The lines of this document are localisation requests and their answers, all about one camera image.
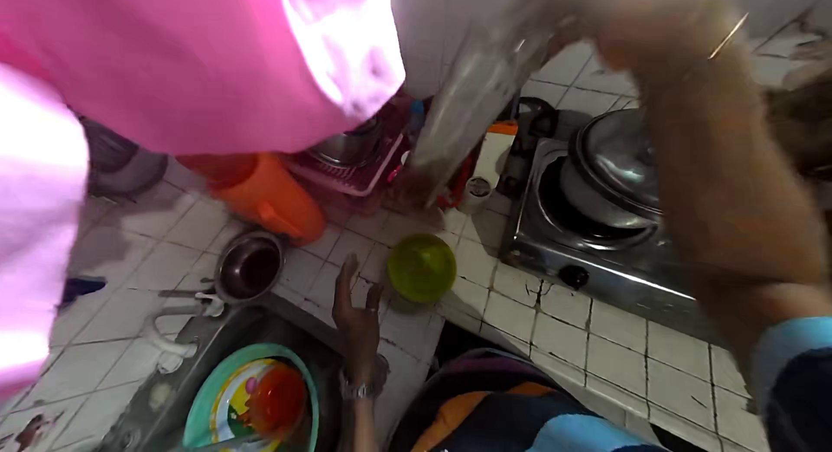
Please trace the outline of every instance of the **stove burner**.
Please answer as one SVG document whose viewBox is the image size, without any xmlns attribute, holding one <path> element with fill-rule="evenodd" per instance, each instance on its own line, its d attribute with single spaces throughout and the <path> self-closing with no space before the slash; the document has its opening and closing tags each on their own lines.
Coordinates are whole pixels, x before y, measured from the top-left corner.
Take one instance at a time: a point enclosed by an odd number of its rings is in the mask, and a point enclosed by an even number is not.
<svg viewBox="0 0 832 452">
<path fill-rule="evenodd" d="M 646 228 L 615 228 L 599 223 L 572 206 L 561 190 L 561 168 L 566 161 L 567 157 L 562 156 L 546 166 L 540 175 L 540 183 L 537 187 L 543 211 L 552 220 L 557 221 L 569 231 L 594 239 L 618 241 L 644 233 Z"/>
</svg>

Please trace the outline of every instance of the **stainless steel sink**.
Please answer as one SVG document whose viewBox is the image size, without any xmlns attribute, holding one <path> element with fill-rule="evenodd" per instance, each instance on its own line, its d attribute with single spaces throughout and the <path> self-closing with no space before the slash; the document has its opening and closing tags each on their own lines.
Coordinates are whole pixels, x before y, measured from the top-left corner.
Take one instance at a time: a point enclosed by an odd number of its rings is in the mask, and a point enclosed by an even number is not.
<svg viewBox="0 0 832 452">
<path fill-rule="evenodd" d="M 344 347 L 337 330 L 269 294 L 235 305 L 219 317 L 194 317 L 176 337 L 196 341 L 196 356 L 170 374 L 158 372 L 140 387 L 101 444 L 106 451 L 161 452 L 181 444 L 185 420 L 202 382 L 226 356 L 253 343 L 277 343 L 295 351 L 318 385 L 320 422 L 316 452 L 336 450 L 342 429 L 338 371 Z M 380 356 L 376 379 L 384 383 L 387 365 Z M 350 418 L 343 418 L 349 424 Z"/>
</svg>

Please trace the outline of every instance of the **stainless steel pot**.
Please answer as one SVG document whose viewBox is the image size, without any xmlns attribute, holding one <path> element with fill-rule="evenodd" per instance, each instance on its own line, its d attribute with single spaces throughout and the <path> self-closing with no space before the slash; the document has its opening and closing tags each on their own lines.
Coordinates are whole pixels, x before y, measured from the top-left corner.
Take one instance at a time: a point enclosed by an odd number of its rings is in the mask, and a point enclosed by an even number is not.
<svg viewBox="0 0 832 452">
<path fill-rule="evenodd" d="M 616 228 L 646 228 L 661 219 L 652 148 L 639 110 L 593 119 L 569 144 L 561 187 L 579 212 Z"/>
<path fill-rule="evenodd" d="M 216 294 L 234 304 L 269 293 L 280 278 L 285 255 L 274 234 L 253 231 L 237 237 L 225 247 L 214 271 Z"/>
<path fill-rule="evenodd" d="M 309 149 L 316 158 L 331 166 L 353 168 L 366 165 L 378 153 L 383 123 L 372 117 L 354 130 L 346 131 Z"/>
</svg>

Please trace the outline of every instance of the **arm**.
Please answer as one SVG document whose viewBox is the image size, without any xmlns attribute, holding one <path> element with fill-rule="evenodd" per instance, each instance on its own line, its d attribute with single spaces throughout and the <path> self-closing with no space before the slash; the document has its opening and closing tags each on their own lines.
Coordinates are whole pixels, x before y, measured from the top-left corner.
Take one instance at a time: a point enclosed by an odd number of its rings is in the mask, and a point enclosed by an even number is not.
<svg viewBox="0 0 832 452">
<path fill-rule="evenodd" d="M 353 307 L 350 286 L 358 260 L 355 254 L 347 256 L 335 282 L 335 303 L 332 318 L 346 343 L 345 374 L 351 386 L 364 384 L 372 387 L 375 353 L 379 347 L 379 302 L 382 288 L 373 285 L 367 294 L 366 307 Z M 354 414 L 353 451 L 378 452 L 375 441 L 375 417 L 373 396 L 350 400 Z"/>
<path fill-rule="evenodd" d="M 744 364 L 766 328 L 832 315 L 826 237 L 770 138 L 741 38 L 707 60 L 738 17 L 720 0 L 694 7 L 648 18 L 653 27 L 669 21 L 650 41 L 616 30 L 599 46 L 637 79 L 667 227 L 695 272 L 697 299 Z"/>
</svg>

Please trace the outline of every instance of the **yellow-green bowl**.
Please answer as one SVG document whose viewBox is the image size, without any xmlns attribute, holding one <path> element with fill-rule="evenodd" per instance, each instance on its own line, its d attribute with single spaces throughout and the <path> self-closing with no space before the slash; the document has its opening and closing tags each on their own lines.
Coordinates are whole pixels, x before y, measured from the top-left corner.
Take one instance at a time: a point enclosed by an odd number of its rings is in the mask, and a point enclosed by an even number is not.
<svg viewBox="0 0 832 452">
<path fill-rule="evenodd" d="M 411 234 L 390 251 L 387 276 L 401 296 L 432 303 L 453 286 L 457 260 L 453 251 L 432 234 Z"/>
</svg>

